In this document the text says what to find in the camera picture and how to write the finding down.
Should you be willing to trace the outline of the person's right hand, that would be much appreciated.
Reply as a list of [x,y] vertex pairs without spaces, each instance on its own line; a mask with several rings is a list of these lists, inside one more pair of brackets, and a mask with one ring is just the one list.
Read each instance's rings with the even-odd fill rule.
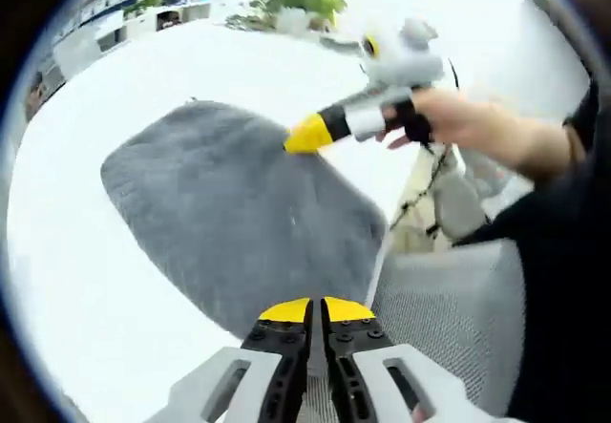
[[430,123],[434,141],[471,149],[477,146],[480,103],[470,101],[458,91],[421,89],[412,94],[411,105]]

